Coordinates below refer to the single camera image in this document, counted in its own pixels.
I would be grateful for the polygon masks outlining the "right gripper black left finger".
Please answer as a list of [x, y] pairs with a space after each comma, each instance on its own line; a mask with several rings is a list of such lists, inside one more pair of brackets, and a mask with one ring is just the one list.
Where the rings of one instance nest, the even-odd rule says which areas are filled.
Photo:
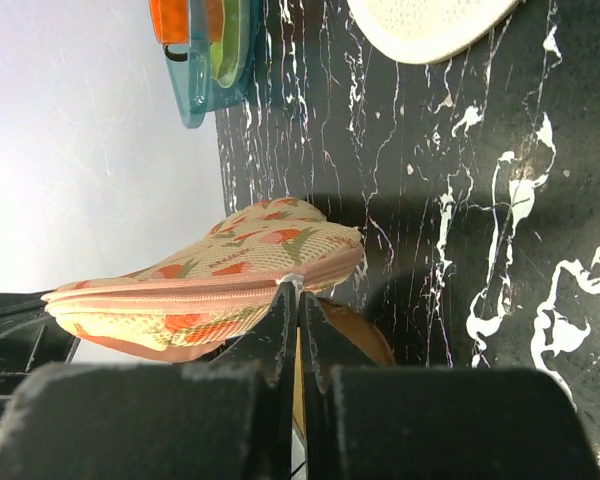
[[210, 362], [49, 364], [0, 420], [0, 479], [287, 479], [298, 294]]

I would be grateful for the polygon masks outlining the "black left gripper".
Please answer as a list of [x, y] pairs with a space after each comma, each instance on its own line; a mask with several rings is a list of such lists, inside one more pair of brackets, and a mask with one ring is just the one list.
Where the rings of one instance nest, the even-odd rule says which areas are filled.
[[33, 370], [71, 361], [79, 344], [45, 311], [42, 296], [0, 293], [0, 418], [14, 390]]

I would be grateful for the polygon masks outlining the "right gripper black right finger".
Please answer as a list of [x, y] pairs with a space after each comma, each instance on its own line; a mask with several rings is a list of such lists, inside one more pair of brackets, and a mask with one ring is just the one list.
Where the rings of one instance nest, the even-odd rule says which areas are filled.
[[311, 479], [598, 479], [566, 394], [522, 368], [380, 367], [303, 294]]

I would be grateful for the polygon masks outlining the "pink floral mesh laundry bag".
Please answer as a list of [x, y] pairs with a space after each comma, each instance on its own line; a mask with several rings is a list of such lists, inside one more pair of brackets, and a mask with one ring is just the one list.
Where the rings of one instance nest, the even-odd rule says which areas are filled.
[[69, 283], [41, 299], [57, 324], [81, 340], [143, 359], [186, 362], [251, 330], [281, 283], [323, 292], [346, 281], [362, 257], [357, 228], [286, 197], [228, 216], [150, 267]]

